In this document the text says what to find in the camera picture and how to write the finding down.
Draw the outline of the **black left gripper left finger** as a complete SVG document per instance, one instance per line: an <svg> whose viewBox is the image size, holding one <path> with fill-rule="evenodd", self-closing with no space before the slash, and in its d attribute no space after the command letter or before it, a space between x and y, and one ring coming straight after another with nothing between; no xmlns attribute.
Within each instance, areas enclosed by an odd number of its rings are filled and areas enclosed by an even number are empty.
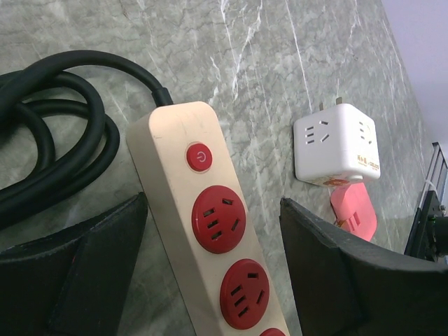
<svg viewBox="0 0 448 336"><path fill-rule="evenodd" d="M148 217L145 195L1 252L2 335L116 335Z"/></svg>

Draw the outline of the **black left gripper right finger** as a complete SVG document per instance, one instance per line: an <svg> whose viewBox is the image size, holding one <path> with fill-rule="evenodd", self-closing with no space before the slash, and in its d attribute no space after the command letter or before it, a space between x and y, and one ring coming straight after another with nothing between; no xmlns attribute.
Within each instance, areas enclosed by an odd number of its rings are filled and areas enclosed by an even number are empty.
<svg viewBox="0 0 448 336"><path fill-rule="evenodd" d="M280 202L303 335L446 335L447 266L372 244Z"/></svg>

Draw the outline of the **beige power strip red sockets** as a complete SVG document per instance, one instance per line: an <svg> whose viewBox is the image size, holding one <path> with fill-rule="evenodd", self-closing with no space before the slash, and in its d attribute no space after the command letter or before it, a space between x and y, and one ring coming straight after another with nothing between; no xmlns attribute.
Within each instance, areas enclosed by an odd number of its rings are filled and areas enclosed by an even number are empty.
<svg viewBox="0 0 448 336"><path fill-rule="evenodd" d="M127 145L195 332L287 335L216 112L158 107Z"/></svg>

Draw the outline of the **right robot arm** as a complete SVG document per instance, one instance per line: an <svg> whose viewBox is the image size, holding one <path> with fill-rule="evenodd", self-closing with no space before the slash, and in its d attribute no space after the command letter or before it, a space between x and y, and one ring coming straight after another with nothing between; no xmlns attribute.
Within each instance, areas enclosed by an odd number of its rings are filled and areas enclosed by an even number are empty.
<svg viewBox="0 0 448 336"><path fill-rule="evenodd" d="M447 263L447 160L437 142L404 254Z"/></svg>

